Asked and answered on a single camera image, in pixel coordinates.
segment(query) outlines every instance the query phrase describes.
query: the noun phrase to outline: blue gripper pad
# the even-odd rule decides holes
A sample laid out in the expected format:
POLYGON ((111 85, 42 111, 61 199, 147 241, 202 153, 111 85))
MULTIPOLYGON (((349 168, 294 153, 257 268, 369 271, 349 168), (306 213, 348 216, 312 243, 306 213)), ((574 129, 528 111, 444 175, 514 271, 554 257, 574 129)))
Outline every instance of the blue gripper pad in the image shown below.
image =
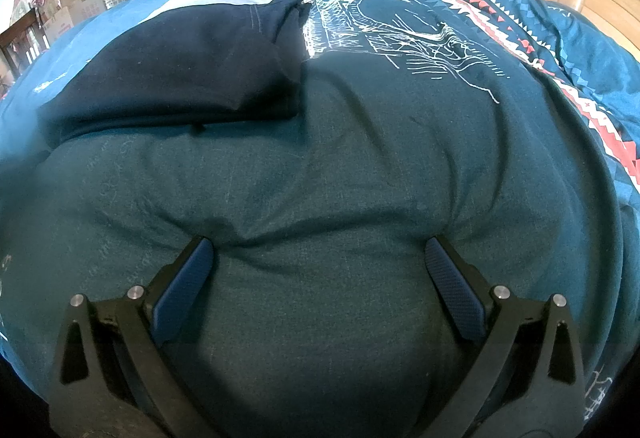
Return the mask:
POLYGON ((435 237, 424 248, 424 263, 462 338, 482 341, 484 307, 435 237))
POLYGON ((214 250, 203 239, 184 263, 154 307, 150 333, 156 346, 175 339, 213 267, 214 250))

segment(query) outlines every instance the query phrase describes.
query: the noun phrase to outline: black garment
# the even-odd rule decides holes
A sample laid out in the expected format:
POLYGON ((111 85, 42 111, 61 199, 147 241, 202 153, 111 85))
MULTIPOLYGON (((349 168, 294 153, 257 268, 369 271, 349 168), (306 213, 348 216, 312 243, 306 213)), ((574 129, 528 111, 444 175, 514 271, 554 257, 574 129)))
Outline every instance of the black garment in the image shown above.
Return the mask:
POLYGON ((112 40, 44 104, 55 147, 117 127, 292 118, 306 58, 302 0, 165 11, 112 40))

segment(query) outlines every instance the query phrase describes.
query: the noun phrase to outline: folded black cloth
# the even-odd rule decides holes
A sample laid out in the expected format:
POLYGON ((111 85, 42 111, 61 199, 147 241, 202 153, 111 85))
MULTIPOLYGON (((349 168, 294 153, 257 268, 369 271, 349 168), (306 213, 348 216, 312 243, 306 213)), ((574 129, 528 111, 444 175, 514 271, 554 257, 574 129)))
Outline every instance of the folded black cloth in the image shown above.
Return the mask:
POLYGON ((107 44, 38 110, 56 147, 118 127, 292 118, 307 57, 303 0, 165 11, 107 44))

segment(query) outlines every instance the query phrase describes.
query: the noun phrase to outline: silver pin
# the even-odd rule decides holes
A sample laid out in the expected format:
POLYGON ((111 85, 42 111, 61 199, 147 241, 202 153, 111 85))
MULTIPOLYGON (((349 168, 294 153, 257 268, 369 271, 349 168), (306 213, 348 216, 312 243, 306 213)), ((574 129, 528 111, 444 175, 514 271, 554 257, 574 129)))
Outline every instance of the silver pin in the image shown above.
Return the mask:
POLYGON ((566 306, 566 297, 561 293, 557 293, 554 295, 554 304, 559 308, 564 308, 566 306))
POLYGON ((498 299, 505 300, 511 297, 511 291, 506 286, 498 285, 494 288, 494 295, 498 299))
POLYGON ((127 292, 127 297, 132 301, 135 301, 136 299, 140 299, 140 297, 142 297, 144 294, 145 294, 145 289, 142 288, 142 286, 140 285, 135 285, 129 288, 129 291, 127 292))
POLYGON ((71 306, 73 306, 74 308, 78 308, 83 302, 84 302, 84 295, 82 295, 81 293, 77 293, 76 295, 71 297, 69 304, 71 304, 71 306))

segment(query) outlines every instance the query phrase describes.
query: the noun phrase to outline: blue textured pad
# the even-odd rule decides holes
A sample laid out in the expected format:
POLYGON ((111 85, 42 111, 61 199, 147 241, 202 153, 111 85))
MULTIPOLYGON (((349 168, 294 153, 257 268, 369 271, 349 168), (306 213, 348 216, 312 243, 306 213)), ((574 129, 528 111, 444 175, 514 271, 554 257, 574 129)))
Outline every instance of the blue textured pad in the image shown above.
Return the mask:
POLYGON ((156 346, 177 336, 213 267, 213 256, 211 242, 208 239, 200 241, 156 303, 151 321, 151 337, 156 346))
POLYGON ((484 339, 482 303, 435 237, 424 248, 424 263, 462 338, 476 342, 484 339))

